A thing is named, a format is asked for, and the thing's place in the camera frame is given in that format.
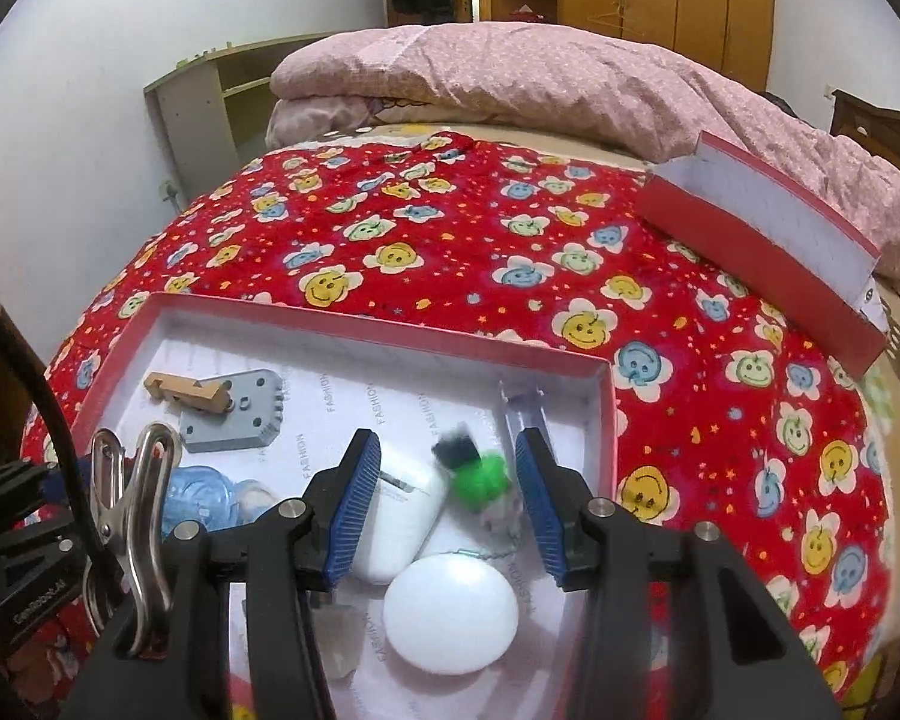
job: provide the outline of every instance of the white ball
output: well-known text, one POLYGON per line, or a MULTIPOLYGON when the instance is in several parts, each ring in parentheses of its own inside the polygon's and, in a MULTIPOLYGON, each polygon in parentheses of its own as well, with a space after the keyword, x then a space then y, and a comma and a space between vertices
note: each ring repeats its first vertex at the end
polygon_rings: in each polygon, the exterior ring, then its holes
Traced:
POLYGON ((432 674, 479 671, 516 636, 514 589, 493 566, 467 555, 432 555, 386 590, 386 638, 401 658, 432 674))

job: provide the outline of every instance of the white wall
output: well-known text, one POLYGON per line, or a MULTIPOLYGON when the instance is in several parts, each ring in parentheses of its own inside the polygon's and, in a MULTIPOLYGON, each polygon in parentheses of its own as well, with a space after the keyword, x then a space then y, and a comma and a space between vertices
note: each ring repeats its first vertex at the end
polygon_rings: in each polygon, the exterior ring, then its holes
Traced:
POLYGON ((382 26, 384 1, 17 1, 0 27, 0 300, 38 354, 173 218, 143 87, 226 41, 382 26))
POLYGON ((900 110, 900 20, 886 0, 776 0, 767 89, 829 131, 827 86, 900 110))

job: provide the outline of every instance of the red bedspread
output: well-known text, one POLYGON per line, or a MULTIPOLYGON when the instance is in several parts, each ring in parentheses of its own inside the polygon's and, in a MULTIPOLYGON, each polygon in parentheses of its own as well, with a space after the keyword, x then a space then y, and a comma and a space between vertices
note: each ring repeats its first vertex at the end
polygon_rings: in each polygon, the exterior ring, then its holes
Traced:
MULTIPOLYGON (((612 359, 622 479, 612 493, 645 521, 716 522, 840 692, 888 591, 888 514, 860 396, 776 309, 634 218, 639 185, 455 133, 414 148, 271 153, 146 244, 80 318, 50 384, 73 419, 127 319, 158 290, 612 359)), ((25 454, 43 456, 45 435, 32 425, 25 454)))

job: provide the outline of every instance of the pink quilt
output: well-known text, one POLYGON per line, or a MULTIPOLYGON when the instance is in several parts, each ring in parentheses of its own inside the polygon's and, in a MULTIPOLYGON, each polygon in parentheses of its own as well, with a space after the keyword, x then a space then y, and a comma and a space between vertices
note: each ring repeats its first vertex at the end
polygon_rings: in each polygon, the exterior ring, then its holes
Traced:
MULTIPOLYGON (((662 47, 526 23, 367 29, 288 56, 271 89, 288 103, 342 95, 413 100, 460 110, 471 121, 479 115, 625 146, 652 162, 690 153, 707 130, 837 208, 880 248, 877 272, 900 293, 900 171, 662 47)), ((288 127, 277 119, 299 108, 278 105, 271 135, 286 139, 288 127)))

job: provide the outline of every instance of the bed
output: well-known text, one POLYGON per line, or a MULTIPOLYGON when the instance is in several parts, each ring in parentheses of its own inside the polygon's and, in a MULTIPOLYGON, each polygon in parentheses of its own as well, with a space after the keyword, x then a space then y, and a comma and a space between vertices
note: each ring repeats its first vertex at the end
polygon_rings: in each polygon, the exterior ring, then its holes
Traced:
MULTIPOLYGON (((367 30, 288 57, 271 82, 274 150, 146 242, 60 347, 48 378, 64 412, 74 418, 156 290, 605 356, 621 482, 602 492, 661 526, 716 522, 842 696, 900 640, 900 176, 657 47, 474 30, 367 30), (491 42, 498 61, 477 83, 463 57, 491 42), (606 76, 586 72, 598 65, 606 76), (802 180, 881 245, 892 336, 863 381, 632 213, 647 165, 634 153, 689 152, 702 128, 802 180)), ((24 454, 51 451, 32 419, 24 454)), ((82 611, 69 611, 77 630, 82 611)))

